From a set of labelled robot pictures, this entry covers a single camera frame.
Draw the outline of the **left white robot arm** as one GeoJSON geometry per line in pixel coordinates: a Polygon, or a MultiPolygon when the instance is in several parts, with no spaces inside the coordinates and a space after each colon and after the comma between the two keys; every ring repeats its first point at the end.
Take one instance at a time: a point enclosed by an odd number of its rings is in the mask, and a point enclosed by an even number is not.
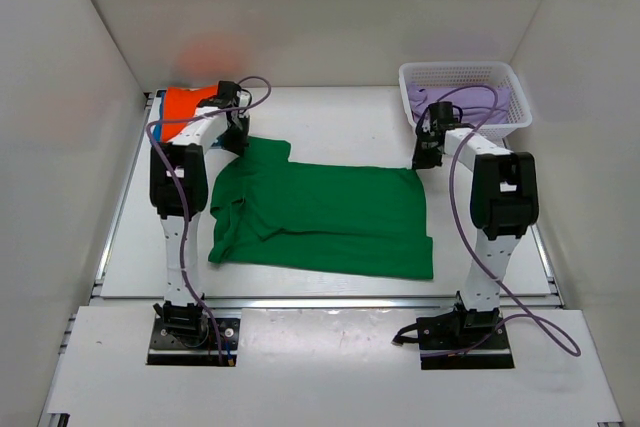
{"type": "Polygon", "coordinates": [[[197,231],[209,198],[205,154],[213,147],[243,153],[251,102],[233,81],[170,87],[161,95],[158,119],[147,127],[149,196],[163,228],[167,272],[164,303],[154,309],[161,328],[188,349],[203,345],[213,330],[198,281],[197,231]]]}

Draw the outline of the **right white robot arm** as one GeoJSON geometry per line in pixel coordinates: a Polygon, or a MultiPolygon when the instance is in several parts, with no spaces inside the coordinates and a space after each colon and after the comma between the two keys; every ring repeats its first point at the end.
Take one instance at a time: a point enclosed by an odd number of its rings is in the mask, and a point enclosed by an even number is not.
{"type": "Polygon", "coordinates": [[[512,254],[539,215],[535,161],[496,145],[462,119],[462,109],[449,101],[430,104],[416,124],[412,167],[432,169],[452,157],[449,196],[454,223],[461,226],[455,201],[455,168],[472,174],[470,218],[477,229],[470,248],[472,264],[454,311],[448,334],[460,347],[471,347],[497,327],[500,291],[512,254]]]}

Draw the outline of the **green t shirt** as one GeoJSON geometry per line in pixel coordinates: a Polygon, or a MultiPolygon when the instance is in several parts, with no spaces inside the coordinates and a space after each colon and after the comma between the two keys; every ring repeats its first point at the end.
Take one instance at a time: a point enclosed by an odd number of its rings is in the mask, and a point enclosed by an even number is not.
{"type": "Polygon", "coordinates": [[[430,281],[434,242],[418,174],[293,162],[284,140],[252,137],[217,175],[213,264],[430,281]]]}

